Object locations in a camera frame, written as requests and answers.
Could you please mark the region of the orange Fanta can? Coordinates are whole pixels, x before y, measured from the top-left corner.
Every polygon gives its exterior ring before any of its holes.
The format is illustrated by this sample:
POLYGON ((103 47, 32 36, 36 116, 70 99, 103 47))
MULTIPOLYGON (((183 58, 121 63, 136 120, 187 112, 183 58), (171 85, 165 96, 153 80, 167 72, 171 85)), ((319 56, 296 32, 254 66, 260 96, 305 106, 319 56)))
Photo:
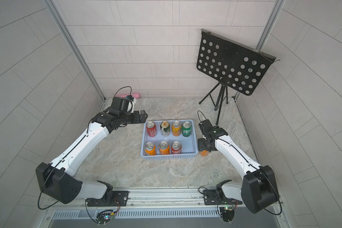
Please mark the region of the orange Fanta can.
POLYGON ((206 150, 203 150, 203 151, 199 151, 199 154, 200 154, 201 156, 208 156, 208 155, 210 154, 210 152, 209 152, 209 151, 206 151, 206 150))

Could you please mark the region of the green Sprite can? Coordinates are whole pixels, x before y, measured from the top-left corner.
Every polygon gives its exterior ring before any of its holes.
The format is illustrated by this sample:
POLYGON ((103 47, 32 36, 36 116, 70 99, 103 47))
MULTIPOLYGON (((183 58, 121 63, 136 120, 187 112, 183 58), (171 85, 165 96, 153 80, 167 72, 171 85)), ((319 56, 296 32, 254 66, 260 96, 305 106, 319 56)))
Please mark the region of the green Sprite can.
POLYGON ((184 137, 189 137, 192 133, 192 124, 190 121, 185 121, 181 127, 181 133, 184 137))

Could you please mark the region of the orange yellow soda can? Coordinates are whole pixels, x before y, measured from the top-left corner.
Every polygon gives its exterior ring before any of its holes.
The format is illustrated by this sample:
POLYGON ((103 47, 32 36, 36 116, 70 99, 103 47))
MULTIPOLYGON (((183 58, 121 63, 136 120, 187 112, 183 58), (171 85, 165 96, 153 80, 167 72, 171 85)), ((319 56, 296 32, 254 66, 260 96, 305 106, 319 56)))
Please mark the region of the orange yellow soda can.
POLYGON ((179 137, 181 135, 181 122, 180 121, 174 121, 172 123, 172 134, 175 137, 179 137))

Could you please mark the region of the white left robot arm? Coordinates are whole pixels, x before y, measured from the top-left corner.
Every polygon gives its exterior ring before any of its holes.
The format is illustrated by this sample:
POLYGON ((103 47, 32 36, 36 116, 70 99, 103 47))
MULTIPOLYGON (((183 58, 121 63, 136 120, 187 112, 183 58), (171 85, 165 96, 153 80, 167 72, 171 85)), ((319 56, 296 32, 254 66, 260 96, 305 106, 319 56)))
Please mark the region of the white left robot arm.
POLYGON ((114 201, 112 185, 103 181, 80 181, 74 175, 84 159, 110 133, 129 124, 143 124, 147 118, 144 110, 121 112, 107 108, 98 113, 89 121, 87 129, 62 154, 36 168, 41 194, 63 204, 84 198, 92 207, 111 205, 114 201))

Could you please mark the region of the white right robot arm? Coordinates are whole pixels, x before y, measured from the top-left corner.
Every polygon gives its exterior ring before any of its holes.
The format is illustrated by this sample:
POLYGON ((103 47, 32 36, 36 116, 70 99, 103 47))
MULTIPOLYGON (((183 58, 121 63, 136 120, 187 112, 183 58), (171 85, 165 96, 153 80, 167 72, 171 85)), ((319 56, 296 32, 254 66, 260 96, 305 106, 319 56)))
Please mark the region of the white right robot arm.
POLYGON ((198 149, 221 152, 242 178, 241 184, 231 180, 219 184, 217 189, 221 191, 223 199, 242 201, 253 214, 281 202, 275 173, 270 166, 262 166, 251 159, 223 128, 203 123, 199 124, 199 128, 203 137, 198 139, 198 149))

